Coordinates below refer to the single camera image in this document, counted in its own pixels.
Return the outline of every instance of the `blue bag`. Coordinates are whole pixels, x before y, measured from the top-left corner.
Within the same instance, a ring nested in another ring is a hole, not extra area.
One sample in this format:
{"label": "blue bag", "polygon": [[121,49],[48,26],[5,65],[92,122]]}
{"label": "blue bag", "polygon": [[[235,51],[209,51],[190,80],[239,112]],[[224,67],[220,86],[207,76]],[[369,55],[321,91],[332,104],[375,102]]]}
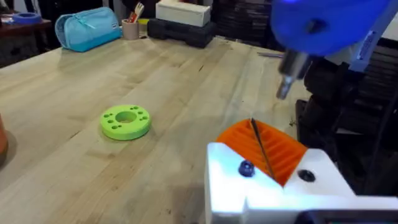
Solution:
{"label": "blue bag", "polygon": [[85,52],[122,35],[114,12],[101,7],[76,14],[62,15],[55,23],[62,47]]}

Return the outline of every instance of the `green 3d printed part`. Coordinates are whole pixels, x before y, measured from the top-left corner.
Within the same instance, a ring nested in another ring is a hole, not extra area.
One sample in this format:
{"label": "green 3d printed part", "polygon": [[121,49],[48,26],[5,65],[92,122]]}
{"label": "green 3d printed part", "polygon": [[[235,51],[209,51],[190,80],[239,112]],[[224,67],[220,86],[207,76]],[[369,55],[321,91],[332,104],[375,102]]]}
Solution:
{"label": "green 3d printed part", "polygon": [[101,115],[104,134],[116,140],[132,140],[145,135],[150,128],[149,113],[137,105],[119,105]]}

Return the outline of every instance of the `pencil cup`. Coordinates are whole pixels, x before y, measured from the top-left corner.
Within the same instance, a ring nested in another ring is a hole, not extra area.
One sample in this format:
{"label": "pencil cup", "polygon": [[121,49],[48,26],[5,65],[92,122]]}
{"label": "pencil cup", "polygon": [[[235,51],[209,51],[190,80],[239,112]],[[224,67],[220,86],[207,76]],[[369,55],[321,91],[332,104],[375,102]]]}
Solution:
{"label": "pencil cup", "polygon": [[122,20],[123,37],[127,40],[137,40],[139,38],[139,24],[127,22],[127,19]]}

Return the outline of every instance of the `orange 3d printed part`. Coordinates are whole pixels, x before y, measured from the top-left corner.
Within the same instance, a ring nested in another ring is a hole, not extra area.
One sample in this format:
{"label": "orange 3d printed part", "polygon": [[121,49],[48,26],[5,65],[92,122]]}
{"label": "orange 3d printed part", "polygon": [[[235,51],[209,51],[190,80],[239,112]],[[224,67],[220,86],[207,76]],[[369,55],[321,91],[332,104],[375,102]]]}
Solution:
{"label": "orange 3d printed part", "polygon": [[266,154],[275,181],[283,186],[307,148],[278,129],[260,121],[255,122],[265,153],[262,152],[250,119],[232,125],[220,134],[216,141],[226,144],[246,160],[251,161],[258,169],[270,175],[264,157]]}

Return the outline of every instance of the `black screw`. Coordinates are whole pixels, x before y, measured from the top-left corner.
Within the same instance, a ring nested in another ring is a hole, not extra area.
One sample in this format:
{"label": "black screw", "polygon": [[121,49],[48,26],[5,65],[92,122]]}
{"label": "black screw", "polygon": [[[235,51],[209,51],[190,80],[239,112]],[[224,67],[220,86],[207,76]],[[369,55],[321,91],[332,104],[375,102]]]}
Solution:
{"label": "black screw", "polygon": [[322,19],[312,19],[307,24],[307,32],[309,34],[317,34],[323,32],[328,27],[328,24]]}
{"label": "black screw", "polygon": [[254,165],[250,161],[243,161],[239,166],[239,173],[244,177],[252,177],[254,175]]}
{"label": "black screw", "polygon": [[315,181],[315,175],[309,171],[309,170],[299,170],[297,171],[298,176],[306,181],[306,182],[314,182]]}

